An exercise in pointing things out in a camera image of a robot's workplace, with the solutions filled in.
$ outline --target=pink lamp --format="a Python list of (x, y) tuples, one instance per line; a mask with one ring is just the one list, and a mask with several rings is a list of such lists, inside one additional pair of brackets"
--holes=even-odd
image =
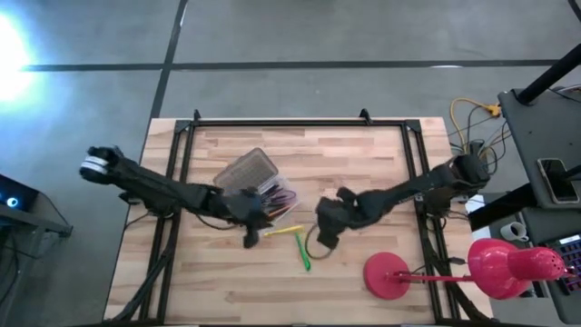
[(550, 281), (567, 274), (563, 259), (544, 247), (519, 250), (496, 239), (480, 239), (468, 251), (469, 276), (425, 276), (411, 274), (396, 254), (376, 253), (363, 268), (363, 278), (375, 296), (395, 300), (413, 281), (474, 282), (491, 298), (505, 300), (526, 291), (532, 281)]

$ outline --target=green object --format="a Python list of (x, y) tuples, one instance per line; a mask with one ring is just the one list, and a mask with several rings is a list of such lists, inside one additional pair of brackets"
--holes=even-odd
[(302, 246), (302, 240), (300, 239), (300, 234), (295, 233), (294, 238), (297, 239), (297, 244), (299, 245), (300, 256), (302, 257), (302, 262), (305, 264), (305, 270), (310, 272), (310, 261), (309, 256), (305, 252), (304, 246)]

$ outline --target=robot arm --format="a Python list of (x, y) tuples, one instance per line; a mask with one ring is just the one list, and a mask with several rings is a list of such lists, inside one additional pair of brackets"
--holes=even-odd
[(255, 190), (241, 190), (227, 196), (221, 188), (176, 182), (143, 168), (123, 156), (118, 148), (91, 147), (87, 153), (80, 169), (85, 180), (114, 184), (125, 191), (120, 195), (123, 200), (129, 203), (131, 198), (138, 198), (150, 212), (160, 217), (170, 216), (183, 208), (190, 213), (244, 225), (247, 229), (245, 248), (258, 242), (258, 230), (271, 226)]
[(424, 210), (442, 216), (449, 210), (450, 200), (459, 195), (471, 195), (486, 186), (490, 176), (474, 155), (456, 156), (431, 171), (388, 190), (372, 190), (355, 194), (339, 188), (339, 200), (322, 197), (317, 205), (317, 241), (333, 250), (339, 234), (372, 225), (397, 204), (423, 196)]

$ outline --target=butcher block tabletop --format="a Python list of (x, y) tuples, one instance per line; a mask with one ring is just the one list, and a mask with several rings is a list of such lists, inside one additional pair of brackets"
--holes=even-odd
[[(443, 119), (418, 119), (430, 166), (445, 162), (451, 152)], [(141, 160), (144, 167), (165, 174), (175, 121), (152, 120)], [(420, 172), (416, 142), (413, 134), (410, 137)], [(183, 144), (178, 152), (176, 180), (181, 171)], [(285, 223), (303, 224), (307, 229), (316, 222), (314, 209), (321, 196), (334, 198), (341, 186), (356, 193), (387, 189), (409, 178), (398, 127), (197, 127), (187, 167), (188, 182), (212, 184), (224, 167), (256, 147), (271, 158), (300, 199), (299, 205), (283, 218)], [(127, 221), (144, 213), (142, 206), (133, 206)], [(120, 312), (143, 282), (155, 219), (144, 218), (125, 230), (104, 318)], [(226, 225), (217, 219), (206, 220)], [(182, 213), (166, 323), (434, 322), (426, 284), (414, 283), (402, 298), (385, 301), (367, 291), (362, 277), (363, 264), (377, 252), (399, 255), (410, 270), (424, 264), (412, 202), (396, 206), (374, 225), (347, 230), (331, 257), (311, 260), (309, 272), (305, 271), (292, 233), (262, 237), (251, 249), (242, 248), (244, 234), (243, 228), (213, 230), (195, 215)], [(466, 258), (472, 243), (468, 222), (450, 219), (444, 234), (449, 256)], [(313, 254), (323, 253), (314, 239), (310, 250)], [(452, 269), (457, 274), (468, 271), (466, 265)], [(157, 309), (161, 279), (153, 289), (150, 315), (155, 315)], [(491, 314), (484, 293), (469, 283), (461, 287), (479, 310)], [(444, 315), (449, 316), (442, 284), (438, 290)]]

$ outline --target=concrete floor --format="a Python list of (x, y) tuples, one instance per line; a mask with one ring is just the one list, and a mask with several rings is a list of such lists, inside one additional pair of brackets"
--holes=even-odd
[[(0, 28), (11, 22), (25, 64), (159, 64), (178, 4), (3, 0)], [(580, 28), (564, 0), (190, 0), (174, 62), (557, 59), (576, 45)], [(0, 70), (10, 59), (0, 54)], [(453, 98), (494, 103), (499, 92), (524, 87), (545, 69), (172, 72), (160, 116), (190, 117), (193, 109), (206, 117), (353, 116), (367, 108), (375, 116), (444, 116), (451, 132)], [(36, 263), (10, 325), (99, 322), (127, 206), (118, 190), (84, 182), (77, 170), (90, 145), (117, 144), (139, 159), (160, 72), (3, 75), (14, 78), (0, 75), (0, 90), (21, 92), (0, 100), (0, 173), (46, 193), (74, 225), (73, 236)], [(580, 77), (575, 70), (561, 84)], [(458, 107), (463, 126), (469, 108)], [(485, 117), (478, 112), (473, 121)], [(475, 127), (473, 138), (487, 139), (503, 122)], [(526, 180), (509, 140), (485, 191)], [(551, 314), (547, 307), (537, 314)], [(531, 321), (531, 312), (506, 304), (495, 305), (495, 315)]]

